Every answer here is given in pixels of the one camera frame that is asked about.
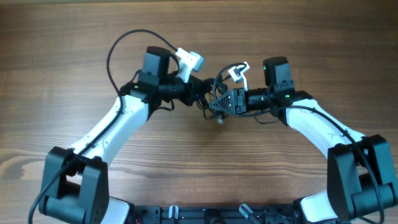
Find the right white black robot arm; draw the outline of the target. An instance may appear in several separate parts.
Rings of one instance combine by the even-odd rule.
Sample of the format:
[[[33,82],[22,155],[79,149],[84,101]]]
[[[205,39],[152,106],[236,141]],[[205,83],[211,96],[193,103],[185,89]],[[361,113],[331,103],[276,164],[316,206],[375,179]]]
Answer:
[[[397,205],[397,177],[388,142],[366,136],[323,110],[312,95],[297,91],[285,57],[263,62],[265,87],[230,90],[222,74],[213,81],[211,108],[236,117],[271,114],[304,135],[327,161],[326,189],[298,199],[301,223],[343,223],[368,220]]]

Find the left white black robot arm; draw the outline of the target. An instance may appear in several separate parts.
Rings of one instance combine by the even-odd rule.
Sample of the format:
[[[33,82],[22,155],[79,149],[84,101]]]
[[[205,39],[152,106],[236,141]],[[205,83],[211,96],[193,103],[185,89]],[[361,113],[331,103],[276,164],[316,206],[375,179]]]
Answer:
[[[196,52],[148,47],[138,80],[118,90],[115,104],[100,122],[69,148],[55,146],[47,154],[41,192],[31,209],[66,223],[139,220],[134,204],[110,196],[109,165],[162,102],[179,100],[191,106],[208,91],[208,82],[191,75],[203,63]]]

